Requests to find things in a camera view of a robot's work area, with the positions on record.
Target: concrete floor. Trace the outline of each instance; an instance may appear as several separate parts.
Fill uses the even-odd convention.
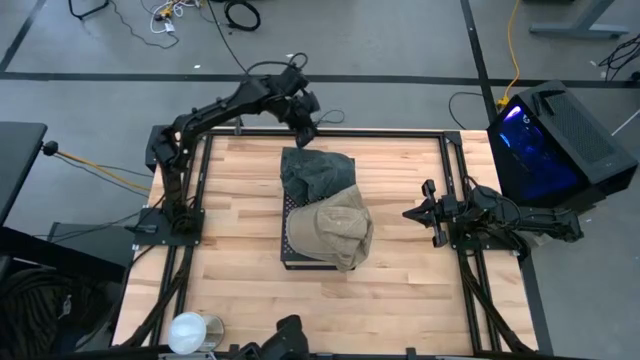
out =
[[[150,42],[169,44],[149,32],[149,15],[138,1],[115,0],[134,30]],[[78,12],[102,0],[75,0]],[[147,6],[154,1],[147,0]],[[506,27],[515,0],[471,0],[491,79],[514,70]],[[9,47],[36,0],[0,1],[0,49]],[[241,61],[284,60],[306,52],[312,75],[410,75],[477,78],[460,3],[450,0],[263,0],[256,1],[263,25],[255,33],[232,32],[230,45]],[[600,80],[599,62],[626,41],[549,39],[527,32],[534,21],[575,19],[584,2],[523,2],[513,38],[523,79]],[[216,7],[222,16],[221,6]],[[618,0],[602,22],[640,31],[640,3]],[[194,9],[175,21],[180,43],[149,48],[129,35],[113,7],[84,22],[68,14],[66,1],[48,0],[38,13],[7,71],[24,73],[238,74],[215,27]],[[624,79],[638,62],[622,71]],[[264,68],[265,72],[278,69]],[[144,148],[152,125],[170,123],[192,106],[203,106],[236,87],[225,82],[0,80],[3,120],[49,126],[46,140],[97,163],[146,171]],[[342,109],[344,127],[455,129],[447,101],[456,91],[478,86],[403,83],[315,83],[324,110]],[[500,98],[504,88],[492,88]],[[640,89],[574,88],[603,125],[613,131],[638,108]],[[453,106],[470,129],[484,129],[479,97],[458,97]],[[273,126],[268,116],[248,125]],[[640,122],[616,137],[638,149]],[[147,178],[136,178],[148,185]],[[639,184],[601,204],[583,220],[586,238],[551,244],[533,253],[552,345],[557,355],[627,359],[640,352],[640,244],[635,216]],[[53,221],[98,224],[137,211],[145,199],[98,180],[61,161],[40,156],[9,216],[8,225],[46,234]]]

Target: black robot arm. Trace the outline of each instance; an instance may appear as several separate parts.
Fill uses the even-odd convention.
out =
[[[302,148],[317,135],[310,115],[320,110],[315,95],[304,90],[308,84],[295,65],[287,66],[278,76],[247,76],[231,96],[178,116],[158,135],[151,148],[162,170],[162,210],[174,233],[194,230],[194,218],[183,192],[183,174],[200,136],[240,115],[267,111],[295,132],[296,145]]]
[[[567,242],[583,236],[578,216],[572,210],[520,207],[495,190],[477,183],[473,190],[468,191],[465,201],[457,201],[452,194],[436,200],[435,191],[434,181],[427,180],[422,186],[425,195],[422,204],[402,213],[405,218],[434,228],[435,247],[448,243],[440,226],[442,222],[457,224],[467,237],[502,237],[505,232],[516,230],[544,233]]]

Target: computer case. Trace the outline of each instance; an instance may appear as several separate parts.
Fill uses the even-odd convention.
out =
[[[638,167],[560,81],[515,95],[487,132],[502,193],[523,206],[584,211]]]

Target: wooden table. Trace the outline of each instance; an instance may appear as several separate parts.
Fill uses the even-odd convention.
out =
[[[499,189],[486,133],[461,135],[469,175]],[[216,136],[213,141],[203,242],[194,254],[185,311],[223,319],[226,334],[218,350],[250,341],[260,344],[274,334],[278,319],[299,314],[312,352],[403,354],[415,347],[418,354],[471,354],[455,252],[434,249],[432,230],[401,216],[422,202],[425,179],[435,180],[437,196],[445,191],[437,141],[319,137],[309,144],[309,149],[355,158],[358,186],[374,220],[369,258],[346,274],[286,271],[279,260],[279,168],[285,146],[293,146],[291,137]],[[449,150],[461,194],[453,148]],[[190,189],[195,186],[193,178]],[[156,173],[149,203],[161,194]],[[166,253],[158,247],[132,270],[115,344],[133,333],[155,303]],[[485,258],[496,307],[523,342],[536,348],[517,259],[507,251],[486,251]],[[476,307],[488,349],[484,314]],[[173,304],[167,309],[161,342],[166,341]]]

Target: hat brim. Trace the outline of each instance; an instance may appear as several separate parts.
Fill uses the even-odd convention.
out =
[[[314,259],[333,261],[336,250],[324,244],[316,229],[316,214],[322,201],[295,208],[287,217],[287,240],[297,253]]]

